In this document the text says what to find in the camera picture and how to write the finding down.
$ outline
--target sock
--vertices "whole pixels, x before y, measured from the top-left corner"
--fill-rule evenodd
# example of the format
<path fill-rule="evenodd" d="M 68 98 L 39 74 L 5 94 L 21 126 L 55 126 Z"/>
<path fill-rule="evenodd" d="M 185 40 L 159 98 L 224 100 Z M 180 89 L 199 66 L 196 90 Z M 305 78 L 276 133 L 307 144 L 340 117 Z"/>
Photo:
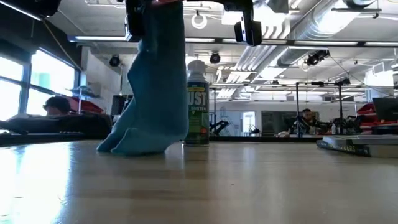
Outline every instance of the sock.
<path fill-rule="evenodd" d="M 98 146 L 124 156 L 164 152 L 188 131 L 183 6 L 147 7 L 146 36 L 127 77 L 134 99 Z"/>

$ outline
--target white spray cap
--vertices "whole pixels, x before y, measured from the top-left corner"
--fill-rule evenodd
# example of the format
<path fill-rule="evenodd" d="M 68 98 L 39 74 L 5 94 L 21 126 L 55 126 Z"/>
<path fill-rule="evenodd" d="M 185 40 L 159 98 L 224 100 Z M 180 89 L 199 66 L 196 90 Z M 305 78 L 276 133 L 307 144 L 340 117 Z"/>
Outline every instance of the white spray cap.
<path fill-rule="evenodd" d="M 206 64 L 201 60 L 194 60 L 187 66 L 188 75 L 192 73 L 204 74 L 206 72 Z"/>

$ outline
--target wooden table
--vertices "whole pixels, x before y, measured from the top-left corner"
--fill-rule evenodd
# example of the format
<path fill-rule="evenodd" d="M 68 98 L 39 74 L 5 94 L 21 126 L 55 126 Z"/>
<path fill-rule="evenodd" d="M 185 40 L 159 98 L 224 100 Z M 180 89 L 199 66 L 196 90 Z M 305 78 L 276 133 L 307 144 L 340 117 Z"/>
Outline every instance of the wooden table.
<path fill-rule="evenodd" d="M 398 223 L 398 160 L 213 143 L 126 158 L 97 141 L 0 149 L 0 223 Z"/>

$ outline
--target dust blaster can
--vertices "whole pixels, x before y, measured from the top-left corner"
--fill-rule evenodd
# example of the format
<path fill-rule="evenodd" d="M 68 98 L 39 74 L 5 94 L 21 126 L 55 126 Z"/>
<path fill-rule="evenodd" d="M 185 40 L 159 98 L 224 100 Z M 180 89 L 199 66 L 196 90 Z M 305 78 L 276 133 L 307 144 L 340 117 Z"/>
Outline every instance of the dust blaster can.
<path fill-rule="evenodd" d="M 209 83 L 204 77 L 206 65 L 195 60 L 188 64 L 188 118 L 186 146 L 209 145 Z"/>

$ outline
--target cable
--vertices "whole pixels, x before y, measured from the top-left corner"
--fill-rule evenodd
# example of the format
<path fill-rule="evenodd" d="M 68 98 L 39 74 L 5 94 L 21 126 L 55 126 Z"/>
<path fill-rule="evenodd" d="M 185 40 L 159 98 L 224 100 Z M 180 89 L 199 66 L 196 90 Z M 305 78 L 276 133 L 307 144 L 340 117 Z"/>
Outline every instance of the cable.
<path fill-rule="evenodd" d="M 346 72 L 347 75 L 349 75 L 349 77 L 353 77 L 355 80 L 359 81 L 359 82 L 360 82 L 362 85 L 364 85 L 365 87 L 368 87 L 368 88 L 370 88 L 370 89 L 372 89 L 372 90 L 374 90 L 374 91 L 377 91 L 377 92 L 379 92 L 379 93 L 386 94 L 386 95 L 389 95 L 389 96 L 394 97 L 394 95 L 392 95 L 392 94 L 390 94 L 390 93 L 387 93 L 387 92 L 385 92 L 385 91 L 381 91 L 381 90 L 378 90 L 378 89 L 375 89 L 375 88 L 371 88 L 369 85 L 367 85 L 367 84 L 365 84 L 364 82 L 362 82 L 362 80 L 356 78 L 354 75 L 351 75 L 351 74 L 349 73 L 349 71 L 347 71 L 345 68 L 343 68 L 343 66 L 340 65 L 340 63 L 338 63 L 331 55 L 330 55 L 330 58 L 331 58 L 341 69 L 343 69 L 343 71 Z"/>
<path fill-rule="evenodd" d="M 56 36 L 54 35 L 54 33 L 51 31 L 50 27 L 47 25 L 46 21 L 43 21 L 44 26 L 47 28 L 47 30 L 50 32 L 51 36 L 54 38 L 54 40 L 56 41 L 56 43 L 58 44 L 58 46 L 61 48 L 61 50 L 63 51 L 63 53 L 69 58 L 69 60 L 76 66 L 76 68 L 78 68 L 81 72 L 83 71 L 83 69 L 71 58 L 71 56 L 69 56 L 68 52 L 62 47 L 61 43 L 58 41 L 58 39 L 56 38 Z"/>

